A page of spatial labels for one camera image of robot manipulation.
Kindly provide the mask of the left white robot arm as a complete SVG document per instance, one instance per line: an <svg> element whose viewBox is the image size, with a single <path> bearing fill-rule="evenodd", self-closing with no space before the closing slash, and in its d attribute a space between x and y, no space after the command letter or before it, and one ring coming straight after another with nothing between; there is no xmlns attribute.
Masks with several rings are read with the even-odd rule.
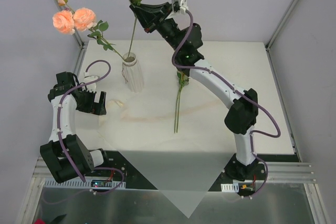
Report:
<svg viewBox="0 0 336 224"><path fill-rule="evenodd" d="M76 134L75 112L106 115L106 93L81 87L66 92L80 83L71 72L56 74L57 84L49 91L48 100L53 107L53 127L49 141L40 147L40 155L57 183L63 183L92 171L99 176L110 173L111 164L103 149L89 151Z"/></svg>

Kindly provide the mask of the white wrapping paper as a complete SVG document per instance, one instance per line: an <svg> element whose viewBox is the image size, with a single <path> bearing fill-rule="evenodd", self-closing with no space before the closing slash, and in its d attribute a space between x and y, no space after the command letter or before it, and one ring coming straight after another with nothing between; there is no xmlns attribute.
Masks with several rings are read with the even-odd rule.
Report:
<svg viewBox="0 0 336 224"><path fill-rule="evenodd" d="M172 99L135 97L123 102L130 116L174 113ZM107 111L99 133L186 217L190 217L235 153L233 135L224 125L226 108L180 115L156 122L123 122L121 110Z"/></svg>

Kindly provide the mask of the pink flowers with green leaves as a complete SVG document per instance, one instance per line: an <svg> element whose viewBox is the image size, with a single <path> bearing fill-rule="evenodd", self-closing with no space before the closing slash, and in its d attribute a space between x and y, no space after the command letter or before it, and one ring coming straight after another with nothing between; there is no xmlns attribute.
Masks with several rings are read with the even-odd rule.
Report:
<svg viewBox="0 0 336 224"><path fill-rule="evenodd" d="M189 77L180 71L177 71L177 78L178 78L178 91L175 101L175 117L174 117L174 133L178 133L179 131L179 117L180 117L180 104L181 104L181 94L182 90L185 86L189 84Z"/></svg>

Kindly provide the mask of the peach rose stem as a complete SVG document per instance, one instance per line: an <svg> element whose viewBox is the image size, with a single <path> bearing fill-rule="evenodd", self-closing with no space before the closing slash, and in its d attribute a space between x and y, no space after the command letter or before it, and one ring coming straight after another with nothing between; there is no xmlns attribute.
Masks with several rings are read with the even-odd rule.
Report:
<svg viewBox="0 0 336 224"><path fill-rule="evenodd" d="M65 9L53 15L53 27L61 34L73 35L76 31L88 32L89 38L94 39L105 51L112 51L119 57L122 55L114 48L114 44L105 39L104 32L108 30L107 21L97 20L95 12L82 7L77 10L68 5L68 0L57 0L59 6Z"/></svg>

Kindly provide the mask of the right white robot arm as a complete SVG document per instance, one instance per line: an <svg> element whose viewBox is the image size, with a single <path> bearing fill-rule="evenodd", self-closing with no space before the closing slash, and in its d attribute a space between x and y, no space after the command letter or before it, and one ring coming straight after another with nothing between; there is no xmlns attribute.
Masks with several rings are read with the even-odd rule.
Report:
<svg viewBox="0 0 336 224"><path fill-rule="evenodd" d="M228 108L224 119L227 128L234 134L236 143L236 173L242 179L248 179L255 173L255 156L250 143L258 115L258 95L255 90L236 88L233 83L216 73L211 64L198 52L203 45L199 24L190 21L190 25L181 30L171 17L174 8L169 3L160 5L130 5L130 9L139 20L146 33L157 31L174 49L173 66L188 78L198 81Z"/></svg>

